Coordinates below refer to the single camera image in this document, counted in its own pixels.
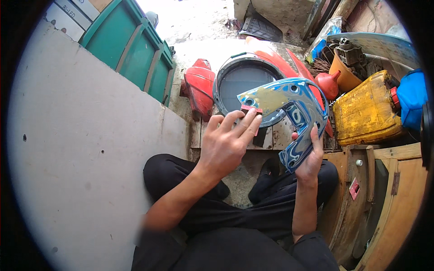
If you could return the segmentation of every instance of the red sanding sponge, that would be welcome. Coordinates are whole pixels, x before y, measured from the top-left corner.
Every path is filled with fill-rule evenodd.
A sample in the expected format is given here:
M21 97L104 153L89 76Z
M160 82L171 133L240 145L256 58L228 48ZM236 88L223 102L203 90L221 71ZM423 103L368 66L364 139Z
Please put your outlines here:
M242 105L241 111L244 112L244 114L247 114L247 112L249 112L249 110L252 108L256 109L256 115L262 115L262 109L261 108L256 108L256 107L248 106L248 105Z

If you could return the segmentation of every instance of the finger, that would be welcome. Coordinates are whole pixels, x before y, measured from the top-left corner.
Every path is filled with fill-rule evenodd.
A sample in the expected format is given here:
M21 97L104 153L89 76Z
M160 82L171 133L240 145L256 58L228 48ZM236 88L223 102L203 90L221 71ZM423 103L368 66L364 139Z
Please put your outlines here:
M310 139L312 140L313 151L320 152L322 151L322 143L318 138L318 127L313 125L312 130L310 131Z
M259 125L262 122L262 115L257 115L252 123L250 123L249 127L244 131L244 133L240 136L240 140L246 145L253 139L256 134L256 131L259 129Z
M218 124L221 123L223 120L224 120L224 116L222 115L211 116L206 131L215 131L217 129Z
M292 133L291 138L293 140L297 139L298 138L298 133L297 132Z
M223 131L229 132L232 130L233 123L238 119L246 116L244 112L241 112L240 110L235 110L232 112L229 112L226 117L224 118L223 122L220 125L220 129Z
M250 126L253 119L256 116L256 108L252 108L247 112L246 116L242 119L242 121L238 122L235 128L232 130L232 132L235 134L235 136L238 138L240 137L245 130Z

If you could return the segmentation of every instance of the wall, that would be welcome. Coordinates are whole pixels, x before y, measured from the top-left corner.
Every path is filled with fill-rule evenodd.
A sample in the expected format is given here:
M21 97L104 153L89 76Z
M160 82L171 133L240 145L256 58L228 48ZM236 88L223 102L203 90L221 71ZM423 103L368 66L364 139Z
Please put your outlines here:
M360 1L347 20L348 32L374 32L410 40L385 0Z
M234 15L244 21L250 0L234 0ZM314 0L252 0L256 11L285 33L303 31L304 24L310 14Z
M142 169L186 159L187 123L41 22L12 87L7 150L35 241L56 270L128 270L149 208Z

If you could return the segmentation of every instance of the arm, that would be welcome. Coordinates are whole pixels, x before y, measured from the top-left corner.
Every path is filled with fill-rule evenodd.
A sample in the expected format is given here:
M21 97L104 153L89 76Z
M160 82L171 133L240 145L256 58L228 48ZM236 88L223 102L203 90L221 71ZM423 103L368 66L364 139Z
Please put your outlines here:
M318 193L318 172L321 167L323 151L322 138L318 138L316 125L310 132L313 150L306 160L296 169L297 191L293 215L293 239L296 243L303 235L316 229L316 195Z
M232 124L238 118L243 120L232 129ZM196 167L148 210L143 221L144 227L159 231L169 231L175 227L203 195L241 163L246 147L261 121L262 116L256 116L256 109L251 109L247 114L233 111L226 117L212 116Z

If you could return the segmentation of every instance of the plastic bag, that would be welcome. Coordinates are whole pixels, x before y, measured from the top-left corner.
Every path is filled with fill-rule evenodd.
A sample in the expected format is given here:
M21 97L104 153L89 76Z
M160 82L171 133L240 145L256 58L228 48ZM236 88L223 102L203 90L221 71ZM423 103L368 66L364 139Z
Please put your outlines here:
M342 16L330 18L325 26L321 29L316 39L304 54L304 58L309 64L314 63L314 59L318 58L321 50L326 46L328 35L340 34L342 32Z

